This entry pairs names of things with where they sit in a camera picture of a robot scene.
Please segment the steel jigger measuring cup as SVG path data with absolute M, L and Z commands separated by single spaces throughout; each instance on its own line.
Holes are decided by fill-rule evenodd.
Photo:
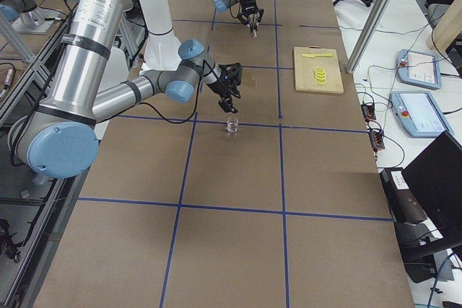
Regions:
M 250 36 L 256 38 L 258 36 L 258 23 L 250 25 Z

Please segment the clear glass cup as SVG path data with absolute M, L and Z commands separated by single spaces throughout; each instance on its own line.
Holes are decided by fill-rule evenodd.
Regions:
M 239 126 L 239 121 L 237 118 L 228 118 L 227 119 L 227 125 L 226 125 L 226 131 L 230 134 L 237 133 L 238 131 L 238 126 Z

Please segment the bamboo cutting board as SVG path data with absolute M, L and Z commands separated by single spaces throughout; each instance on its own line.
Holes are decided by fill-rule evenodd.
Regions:
M 294 47 L 294 66 L 297 91 L 344 93 L 338 56 L 334 49 Z

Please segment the yellow plastic knife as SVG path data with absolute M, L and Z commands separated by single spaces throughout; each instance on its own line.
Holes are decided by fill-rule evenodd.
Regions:
M 332 58 L 334 54 L 333 53 L 302 53 L 301 56 L 304 58 Z

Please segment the far teach pendant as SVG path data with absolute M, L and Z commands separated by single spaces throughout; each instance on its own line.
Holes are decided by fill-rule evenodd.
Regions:
M 400 82 L 432 90 L 442 87 L 439 59 L 434 53 L 402 49 L 396 64 Z

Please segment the teach pendant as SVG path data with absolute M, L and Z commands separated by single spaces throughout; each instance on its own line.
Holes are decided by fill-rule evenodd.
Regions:
M 391 92 L 393 113 L 412 138 L 436 138 L 442 132 L 454 134 L 449 122 L 430 92 Z
M 442 87 L 439 59 L 434 53 L 402 49 L 396 64 L 400 82 L 432 90 Z

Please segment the near teach pendant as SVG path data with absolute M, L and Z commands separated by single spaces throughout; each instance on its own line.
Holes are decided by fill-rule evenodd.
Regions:
M 412 138 L 436 138 L 442 132 L 454 134 L 449 122 L 430 92 L 391 92 L 393 113 Z

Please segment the black box device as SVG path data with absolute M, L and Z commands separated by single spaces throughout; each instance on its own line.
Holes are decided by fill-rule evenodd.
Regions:
M 427 219 L 402 175 L 403 168 L 385 168 L 380 172 L 388 204 L 398 223 L 420 224 Z

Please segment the black monitor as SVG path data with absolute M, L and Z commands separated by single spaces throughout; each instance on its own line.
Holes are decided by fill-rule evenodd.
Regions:
M 442 132 L 402 171 L 410 191 L 443 236 L 461 255 L 461 145 Z

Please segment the aluminium frame post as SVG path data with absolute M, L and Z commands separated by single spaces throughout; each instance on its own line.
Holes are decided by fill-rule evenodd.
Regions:
M 366 48 L 374 35 L 374 32 L 380 22 L 381 17 L 383 16 L 384 11 L 386 10 L 386 7 L 389 4 L 389 1 L 390 0 L 376 0 L 375 4 L 373 5 L 365 26 L 363 27 L 363 30 L 345 67 L 345 70 L 348 74 L 354 73 L 354 70 L 356 69 L 359 61 L 361 60 L 361 57 L 365 53 Z

